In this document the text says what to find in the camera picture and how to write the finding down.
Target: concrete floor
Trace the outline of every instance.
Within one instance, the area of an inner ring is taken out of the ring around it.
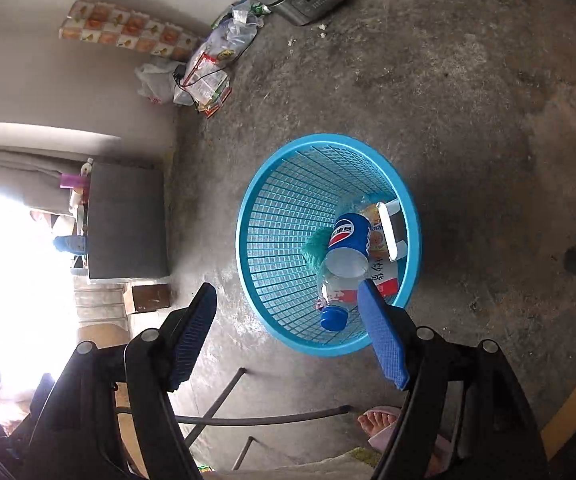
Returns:
[[[455,342],[497,340],[545,424],[576,384],[576,278],[562,269],[576,244],[576,1],[350,0],[324,23],[322,39],[316,24],[269,17],[223,109],[209,120],[180,110],[167,189],[177,303],[206,281],[219,312],[175,410],[205,411],[240,366],[250,374],[220,416],[401,399],[370,348],[322,359],[273,339],[239,282],[235,225],[250,179],[289,140],[339,132],[383,153],[417,202],[413,319]],[[365,445],[347,415],[208,428],[193,452],[229,468],[249,434],[261,444],[244,468]]]

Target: curtain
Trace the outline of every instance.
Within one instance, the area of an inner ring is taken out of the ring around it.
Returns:
[[[69,189],[61,189],[62,173],[78,174],[81,162],[55,156],[0,150],[0,195],[28,208],[69,214]]]

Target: blue trash basket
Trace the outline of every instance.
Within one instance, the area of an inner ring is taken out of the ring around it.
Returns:
[[[408,254],[398,261],[399,292],[388,303],[403,308],[419,273],[419,220],[401,177],[375,150],[341,135],[302,137],[274,153],[245,192],[237,221],[241,284],[268,332],[292,349],[334,357],[370,344],[357,308],[341,332],[321,328],[317,277],[299,252],[314,231],[333,225],[341,197],[370,192],[401,203]]]

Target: brown box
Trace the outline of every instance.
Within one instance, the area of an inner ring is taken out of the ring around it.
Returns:
[[[159,285],[132,285],[123,294],[126,314],[152,312],[158,308],[171,305],[170,286],[167,283]]]

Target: metal screw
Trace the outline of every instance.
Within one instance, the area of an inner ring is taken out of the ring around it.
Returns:
[[[482,347],[489,354],[494,354],[499,349],[499,345],[491,339],[486,339]]]
[[[417,337],[424,341],[430,341],[434,337],[434,332],[426,326],[417,328]]]
[[[76,352],[83,355],[90,352],[92,348],[94,348],[94,345],[90,343],[90,341],[83,341],[82,343],[79,343],[79,345],[77,345]]]
[[[144,330],[143,334],[141,334],[141,338],[146,343],[154,341],[157,337],[159,337],[159,330],[155,328],[148,328],[147,330]]]

